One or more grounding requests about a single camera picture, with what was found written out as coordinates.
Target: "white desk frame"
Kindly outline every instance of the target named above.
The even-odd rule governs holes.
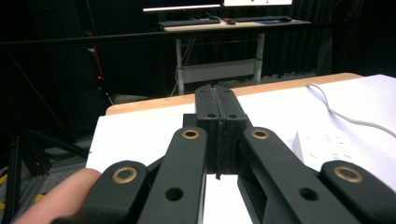
[[[226,77],[254,75],[254,84],[260,84],[262,77],[262,54],[265,34],[257,38],[256,58],[226,63],[206,63],[183,66],[181,40],[176,40],[178,94],[184,94],[184,84]]]

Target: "black horizontal bar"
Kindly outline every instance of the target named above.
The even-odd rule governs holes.
[[[195,31],[178,31],[178,32],[153,32],[143,34],[127,34],[127,35],[99,35],[93,37],[75,37],[61,39],[44,39],[44,40],[25,40],[0,42],[0,49],[15,49],[26,47],[47,47],[47,46],[75,46],[90,45],[99,43],[123,42],[132,40],[164,40],[178,39],[191,36],[206,35],[228,35],[235,33],[272,33],[272,32],[293,32],[293,31],[311,31],[320,29],[333,29],[346,22],[321,22],[321,23],[301,23],[293,25],[268,25],[263,27],[238,27],[233,29],[210,29]]]

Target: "background desk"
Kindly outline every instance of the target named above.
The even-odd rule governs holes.
[[[270,21],[270,23],[260,22],[237,22],[234,25],[228,25],[222,21],[219,24],[192,25],[166,27],[165,32],[188,32],[188,31],[207,31],[207,30],[230,30],[238,28],[260,28],[263,26],[291,26],[295,24],[310,23],[308,21]],[[262,77],[262,54],[264,48],[265,34],[258,33],[256,55],[253,59],[232,61],[226,63],[208,63],[192,66],[183,65],[183,52],[181,40],[176,40],[177,49],[177,85],[178,93],[184,94],[184,83],[205,81],[211,79],[221,79],[226,77],[241,77],[254,75],[254,83],[260,84]]]
[[[235,89],[235,92],[253,125],[273,130],[289,148],[296,131],[301,128],[333,127],[346,132],[359,151],[357,164],[396,190],[396,153],[393,151],[396,139],[379,130],[337,118],[328,112],[317,91],[302,88],[310,82],[331,82],[321,87],[328,93],[335,109],[349,113],[353,112],[349,110],[351,107],[357,108],[358,113],[353,112],[353,116],[368,115],[396,130],[396,118],[390,115],[396,105],[396,90],[392,87],[395,81],[394,78],[384,76],[341,74],[257,85]],[[394,93],[383,95],[384,91]],[[193,95],[115,107],[112,108],[114,110],[110,108],[107,114],[115,111],[121,114],[99,119],[87,162],[87,167],[101,172],[116,161],[132,160],[149,165],[157,160],[165,153],[174,131],[181,128],[182,115],[194,112]],[[236,176],[223,175],[218,181],[213,175],[208,175],[204,223],[249,221],[236,186]]]

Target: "keyboard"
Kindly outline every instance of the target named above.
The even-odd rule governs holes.
[[[248,22],[248,21],[288,21],[291,20],[288,16],[266,16],[266,17],[242,17],[235,18],[237,22]]]
[[[161,21],[161,22],[158,22],[158,24],[160,24],[161,27],[206,25],[206,24],[218,24],[218,23],[220,23],[220,20]]]

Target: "power socket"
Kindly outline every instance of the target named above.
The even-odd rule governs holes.
[[[320,171],[326,161],[356,161],[355,148],[349,137],[335,129],[297,131],[293,152],[316,171]]]

